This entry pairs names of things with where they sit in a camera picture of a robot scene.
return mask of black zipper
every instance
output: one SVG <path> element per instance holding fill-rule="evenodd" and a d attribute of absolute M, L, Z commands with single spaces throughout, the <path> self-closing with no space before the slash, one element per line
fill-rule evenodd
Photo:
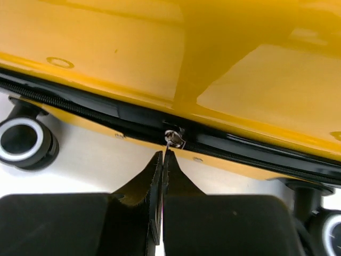
<path fill-rule="evenodd" d="M 83 107 L 72 101 L 63 99 L 59 96 L 49 95 L 48 92 L 42 92 L 35 90 L 35 88 L 26 88 L 25 85 L 9 83 L 0 78 L 0 87 L 5 90 L 11 91 L 13 93 L 21 95 L 23 98 L 28 100 L 33 100 L 39 103 L 47 104 L 49 106 L 62 109 L 69 113 L 78 115 L 80 117 L 89 119 L 96 123 L 102 124 L 109 128 L 112 128 L 118 132 L 123 133 L 125 136 L 143 140 L 159 145 L 164 145 L 164 130 L 155 129 L 152 127 L 147 127 L 138 123 L 129 122 L 122 120 L 120 118 L 112 117 L 101 112 Z M 285 166 L 269 164 L 264 161 L 258 161 L 254 158 L 248 158 L 245 156 L 237 155 L 226 150 L 217 149 L 211 146 L 203 145 L 197 142 L 187 141 L 185 145 L 185 150 L 197 152 L 204 155 L 209 155 L 221 159 L 226 159 L 229 161 L 238 162 L 241 164 L 251 165 L 254 167 L 259 167 L 261 169 L 266 169 L 269 171 L 274 171 L 289 175 L 292 177 L 297 177 L 305 179 L 312 182 L 326 183 L 330 185 L 341 186 L 341 179 L 331 178 L 327 174 L 316 174 L 313 172 L 305 172 L 298 169 L 287 168 Z"/>
<path fill-rule="evenodd" d="M 341 180 L 328 177 L 327 175 L 307 173 L 301 170 L 289 169 L 280 165 L 269 164 L 263 161 L 257 161 L 252 158 L 247 158 L 247 157 L 239 156 L 233 153 L 228 153 L 224 150 L 219 150 L 219 149 L 206 146 L 206 145 L 199 145 L 199 144 L 187 142 L 185 145 L 185 149 L 188 151 L 197 152 L 203 155 L 209 155 L 209 156 L 213 156 L 213 157 L 217 157 L 217 158 L 221 158 L 221 159 L 225 159 L 225 160 L 229 160 L 229 161 L 233 161 L 233 162 L 237 162 L 241 164 L 251 165 L 257 168 L 282 173 L 285 175 L 297 177 L 297 178 L 312 181 L 312 182 L 341 186 Z"/>
<path fill-rule="evenodd" d="M 77 116 L 102 124 L 106 127 L 123 133 L 127 137 L 145 140 L 157 144 L 162 144 L 165 142 L 163 132 L 157 131 L 156 129 L 103 114 L 101 112 L 80 106 L 59 96 L 48 95 L 48 92 L 39 92 L 35 91 L 32 88 L 27 89 L 23 87 L 23 85 L 4 82 L 1 80 L 1 78 L 0 87 L 5 90 L 19 94 L 23 98 L 26 98 L 28 100 L 47 104 L 49 106 L 59 108 Z"/>

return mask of black wheel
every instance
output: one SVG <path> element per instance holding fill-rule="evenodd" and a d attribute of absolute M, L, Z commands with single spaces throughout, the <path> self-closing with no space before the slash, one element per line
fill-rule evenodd
<path fill-rule="evenodd" d="M 0 161 L 24 170 L 39 170 L 57 157 L 59 144 L 52 132 L 29 116 L 0 123 Z"/>
<path fill-rule="evenodd" d="M 341 255 L 341 211 L 321 209 L 311 219 L 308 230 L 319 255 Z"/>

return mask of gray floor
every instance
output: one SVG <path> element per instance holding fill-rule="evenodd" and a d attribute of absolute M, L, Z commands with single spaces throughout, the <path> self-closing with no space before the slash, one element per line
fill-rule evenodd
<path fill-rule="evenodd" d="M 12 109 L 7 96 L 0 93 L 0 120 Z M 40 172 L 22 172 L 0 164 L 0 197 L 13 193 L 112 192 L 137 175 L 155 153 L 154 150 L 110 138 L 60 122 L 52 116 L 43 122 L 60 142 L 56 161 Z M 287 205 L 292 192 L 278 181 L 258 181 L 234 173 L 179 158 L 188 177 L 208 194 L 272 194 Z M 341 193 L 325 199 L 324 205 L 341 210 Z M 157 255 L 164 255 L 163 248 Z"/>

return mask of caster wheel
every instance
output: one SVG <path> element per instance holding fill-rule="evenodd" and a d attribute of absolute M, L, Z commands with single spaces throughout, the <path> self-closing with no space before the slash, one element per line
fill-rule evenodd
<path fill-rule="evenodd" d="M 56 137 L 40 121 L 16 116 L 0 123 L 0 161 L 33 171 L 51 164 L 58 152 Z"/>
<path fill-rule="evenodd" d="M 308 230 L 319 255 L 341 255 L 341 211 L 321 209 L 311 219 Z"/>
<path fill-rule="evenodd" d="M 321 191 L 321 196 L 330 196 L 335 193 L 334 188 L 302 180 L 286 180 L 285 184 L 288 188 L 292 189 L 293 191 L 298 191 L 300 189 L 318 190 Z"/>

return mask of zipper slider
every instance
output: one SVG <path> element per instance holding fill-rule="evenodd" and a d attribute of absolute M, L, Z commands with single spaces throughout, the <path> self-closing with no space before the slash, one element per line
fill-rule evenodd
<path fill-rule="evenodd" d="M 170 146 L 181 149 L 185 147 L 186 141 L 182 139 L 184 132 L 185 130 L 183 128 L 180 128 L 179 132 L 173 130 L 167 130 L 165 132 L 165 140 L 167 142 L 166 152 Z"/>

